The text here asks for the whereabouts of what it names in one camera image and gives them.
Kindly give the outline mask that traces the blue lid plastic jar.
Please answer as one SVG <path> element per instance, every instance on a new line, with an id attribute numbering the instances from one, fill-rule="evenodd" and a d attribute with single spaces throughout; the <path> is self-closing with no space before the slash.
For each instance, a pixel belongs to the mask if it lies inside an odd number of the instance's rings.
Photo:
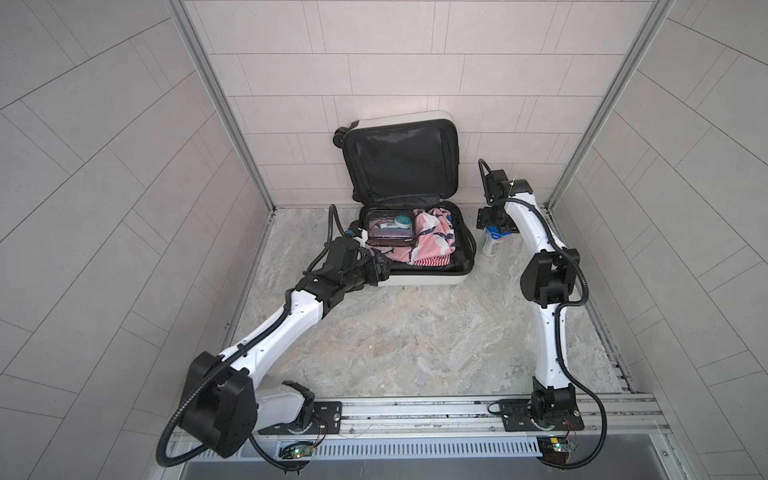
<path id="1" fill-rule="evenodd" d="M 487 257 L 493 257 L 498 251 L 505 237 L 497 228 L 487 226 L 484 229 L 482 253 Z"/>

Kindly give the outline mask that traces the clear toiletry pouch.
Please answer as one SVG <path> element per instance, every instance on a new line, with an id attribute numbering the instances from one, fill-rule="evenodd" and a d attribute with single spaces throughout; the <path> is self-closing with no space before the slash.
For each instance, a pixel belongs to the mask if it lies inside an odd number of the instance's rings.
<path id="1" fill-rule="evenodd" d="M 376 247 L 410 247 L 416 241 L 412 211 L 372 209 L 364 216 L 367 243 Z"/>

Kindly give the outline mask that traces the pink whale print garment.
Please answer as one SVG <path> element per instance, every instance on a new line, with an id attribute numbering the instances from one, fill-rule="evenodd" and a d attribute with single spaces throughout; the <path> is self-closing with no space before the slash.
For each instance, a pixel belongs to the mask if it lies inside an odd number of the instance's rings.
<path id="1" fill-rule="evenodd" d="M 381 253 L 394 262 L 413 265 L 416 260 L 452 255 L 456 250 L 456 231 L 452 212 L 445 208 L 416 209 L 416 244 L 412 247 L 383 247 Z"/>

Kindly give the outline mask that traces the white suitcase black lining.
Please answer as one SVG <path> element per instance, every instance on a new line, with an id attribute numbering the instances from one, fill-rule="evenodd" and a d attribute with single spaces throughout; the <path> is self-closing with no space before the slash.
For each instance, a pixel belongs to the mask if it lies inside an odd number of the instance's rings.
<path id="1" fill-rule="evenodd" d="M 386 287 L 458 285 L 471 273 L 476 241 L 460 208 L 451 201 L 458 190 L 460 149 L 456 126 L 444 111 L 357 120 L 338 128 L 333 145 L 342 152 L 354 201 L 362 204 L 359 221 L 372 210 L 450 212 L 456 250 L 445 266 L 393 263 Z"/>

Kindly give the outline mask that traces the red white striped garment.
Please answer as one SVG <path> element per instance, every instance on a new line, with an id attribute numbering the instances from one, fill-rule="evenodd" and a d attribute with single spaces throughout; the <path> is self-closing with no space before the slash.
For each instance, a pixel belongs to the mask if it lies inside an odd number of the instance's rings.
<path id="1" fill-rule="evenodd" d="M 443 267 L 448 266 L 451 261 L 450 255 L 441 255 L 430 258 L 416 260 L 413 265 L 419 267 Z"/>

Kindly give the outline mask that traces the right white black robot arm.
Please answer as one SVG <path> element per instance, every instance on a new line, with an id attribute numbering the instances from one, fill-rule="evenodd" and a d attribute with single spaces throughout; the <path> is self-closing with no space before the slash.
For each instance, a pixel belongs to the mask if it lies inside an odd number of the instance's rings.
<path id="1" fill-rule="evenodd" d="M 578 259 L 553 233 L 536 205 L 525 180 L 511 180 L 480 159 L 478 168 L 487 206 L 478 212 L 478 226 L 519 233 L 531 254 L 520 276 L 520 289 L 534 314 L 537 358 L 531 398 L 525 418 L 540 430 L 583 428 L 576 402 L 576 386 L 564 373 L 564 311 L 574 290 Z"/>

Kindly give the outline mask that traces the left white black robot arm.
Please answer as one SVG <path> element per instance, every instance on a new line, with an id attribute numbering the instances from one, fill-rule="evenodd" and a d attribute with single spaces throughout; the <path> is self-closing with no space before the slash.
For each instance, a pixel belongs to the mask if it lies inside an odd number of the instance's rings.
<path id="1" fill-rule="evenodd" d="M 182 399 L 156 449 L 163 467 L 208 450 L 227 458 L 258 430 L 275 425 L 303 432 L 313 423 L 315 395 L 297 382 L 260 384 L 271 366 L 345 295 L 376 286 L 392 263 L 347 236 L 332 240 L 325 262 L 285 293 L 283 306 L 237 344 L 219 354 L 203 352 L 189 367 Z"/>

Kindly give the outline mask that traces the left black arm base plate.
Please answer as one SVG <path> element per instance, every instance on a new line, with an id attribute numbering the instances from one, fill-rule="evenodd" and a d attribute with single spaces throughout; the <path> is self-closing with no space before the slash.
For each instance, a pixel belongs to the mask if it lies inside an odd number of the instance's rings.
<path id="1" fill-rule="evenodd" d="M 310 413 L 291 424 L 275 424 L 258 430 L 265 435 L 335 435 L 341 430 L 343 404 L 340 401 L 315 401 Z"/>

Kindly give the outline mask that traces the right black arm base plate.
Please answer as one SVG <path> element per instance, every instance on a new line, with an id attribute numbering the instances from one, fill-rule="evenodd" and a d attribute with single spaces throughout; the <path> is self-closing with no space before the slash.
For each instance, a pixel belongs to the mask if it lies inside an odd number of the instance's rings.
<path id="1" fill-rule="evenodd" d="M 574 406 L 532 399 L 501 399 L 488 407 L 499 416 L 506 432 L 581 431 L 583 419 Z"/>

